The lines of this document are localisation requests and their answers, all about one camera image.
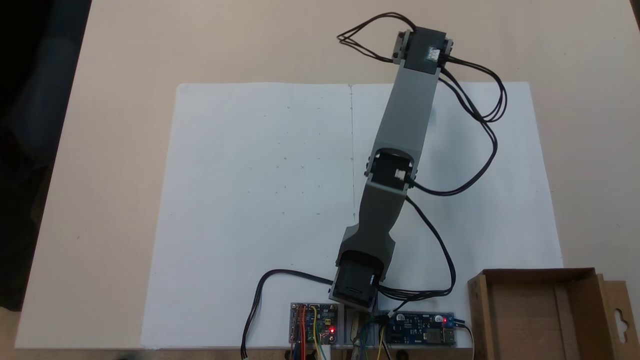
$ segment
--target black cable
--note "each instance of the black cable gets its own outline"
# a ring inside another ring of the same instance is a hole
[[[380,56],[380,55],[374,53],[372,50],[360,45],[360,43],[358,43],[356,40],[352,39],[353,35],[355,35],[358,32],[360,32],[360,30],[364,29],[370,23],[372,23],[372,22],[374,22],[374,21],[376,21],[378,19],[385,18],[385,17],[404,21],[407,25],[409,25],[409,27],[411,27],[411,29],[413,31],[415,31],[415,29],[416,29],[415,24],[411,20],[407,19],[407,17],[405,17],[404,15],[401,15],[401,14],[396,13],[396,12],[387,12],[387,13],[381,13],[379,15],[376,15],[376,16],[372,17],[371,19],[363,22],[362,24],[360,24],[358,26],[355,26],[354,28],[351,28],[351,29],[339,34],[338,36],[336,36],[336,38],[338,39],[340,44],[346,45],[346,46],[358,51],[360,54],[363,54],[364,56],[368,56],[370,58],[373,58],[375,60],[382,61],[382,62],[385,62],[385,63],[392,63],[393,62],[392,59],[386,58],[384,56]]]
[[[462,108],[469,115],[471,115],[471,117],[474,120],[480,123],[485,133],[489,136],[489,139],[491,140],[491,144],[492,144],[491,155],[489,156],[486,163],[482,166],[482,168],[480,168],[480,170],[469,181],[467,181],[466,183],[462,184],[461,186],[453,190],[449,190],[449,191],[431,190],[417,183],[415,180],[413,180],[409,176],[407,176],[404,180],[409,185],[415,186],[416,188],[428,194],[436,195],[436,196],[452,196],[465,191],[466,189],[470,188],[473,184],[475,184],[476,181],[478,181],[478,179],[480,179],[480,177],[484,175],[487,169],[489,169],[489,166],[493,162],[493,159],[495,158],[495,155],[498,152],[498,139],[495,136],[495,133],[493,132],[491,127],[489,126],[489,123],[496,122],[500,120],[502,116],[504,116],[504,113],[507,109],[508,95],[507,95],[507,90],[504,87],[504,84],[502,83],[502,80],[500,80],[500,77],[498,77],[498,75],[493,71],[491,71],[490,69],[487,69],[482,65],[471,63],[469,61],[454,58],[453,56],[443,55],[441,56],[441,59],[443,61],[456,63],[462,66],[467,66],[472,69],[476,69],[478,71],[484,72],[485,74],[488,74],[495,80],[496,84],[498,84],[498,88],[500,89],[500,96],[493,110],[486,115],[482,115],[480,114],[480,111],[478,111],[478,109],[476,108],[471,98],[467,95],[464,89],[462,89],[462,86],[460,85],[458,80],[456,80],[456,78],[447,69],[443,67],[440,69],[440,73],[446,76],[447,78],[449,78],[451,80],[451,83],[442,78],[439,78],[438,80],[440,80],[444,85],[446,85],[454,93],[454,95],[458,98],[458,102],[460,103]]]
[[[408,302],[446,296],[451,293],[454,285],[456,284],[456,268],[453,265],[453,260],[451,259],[451,256],[449,255],[449,251],[447,251],[447,247],[444,245],[444,241],[442,241],[440,234],[438,234],[438,231],[436,230],[436,228],[429,221],[429,219],[422,212],[422,210],[418,207],[418,205],[413,200],[411,200],[409,196],[407,196],[405,199],[409,204],[411,204],[411,206],[413,206],[413,208],[416,210],[416,212],[418,213],[422,221],[429,227],[433,235],[438,240],[438,243],[442,248],[442,252],[444,253],[444,257],[447,260],[447,265],[449,266],[449,274],[451,276],[451,285],[445,290],[423,290],[423,291],[394,289],[394,288],[389,288],[383,285],[378,285],[378,291],[382,295],[393,300],[402,301],[402,303],[399,306],[393,309],[393,312],[398,311],[401,307],[403,307]]]
[[[320,282],[321,284],[331,285],[333,281],[325,279],[323,277],[307,274],[305,272],[300,272],[296,270],[286,270],[286,269],[274,269],[266,272],[258,281],[258,286],[255,289],[255,296],[253,297],[253,304],[251,306],[251,311],[249,312],[249,317],[246,319],[246,323],[244,325],[244,330],[242,333],[242,343],[240,344],[240,356],[241,359],[246,359],[248,357],[246,353],[246,335],[249,333],[249,327],[251,326],[251,322],[255,317],[256,312],[258,311],[258,305],[260,305],[260,298],[262,297],[262,288],[264,287],[264,282],[271,276],[275,274],[289,274],[293,276],[302,277],[304,279],[308,279],[315,282]]]

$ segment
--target table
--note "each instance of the table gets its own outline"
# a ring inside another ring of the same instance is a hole
[[[531,83],[564,264],[627,280],[640,311],[640,34],[627,0],[95,0],[16,346],[140,347],[178,84],[393,82],[395,68],[333,37],[389,10]],[[385,51],[403,28],[389,22],[362,43]]]

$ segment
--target circuit board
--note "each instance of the circuit board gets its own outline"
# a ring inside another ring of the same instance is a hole
[[[317,309],[316,335],[320,344],[333,344],[337,336],[338,306],[336,304],[292,303],[289,313],[289,342],[300,338],[300,318],[303,314],[307,343],[314,343],[314,310]]]
[[[391,319],[385,339],[390,344],[454,346],[455,328],[453,313],[403,312]]]

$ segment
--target end effector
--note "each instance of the end effector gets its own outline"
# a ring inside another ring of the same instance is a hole
[[[378,283],[386,277],[396,246],[389,231],[415,179],[433,105],[441,54],[453,42],[440,31],[416,28],[399,33],[393,61],[399,65],[371,156],[367,163],[359,222],[347,227],[329,298],[371,311]]]

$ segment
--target orange wire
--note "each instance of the orange wire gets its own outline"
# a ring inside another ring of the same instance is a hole
[[[304,305],[302,307],[302,321],[300,324],[302,325],[302,353],[300,354],[300,359],[305,360],[307,357],[307,307]]]

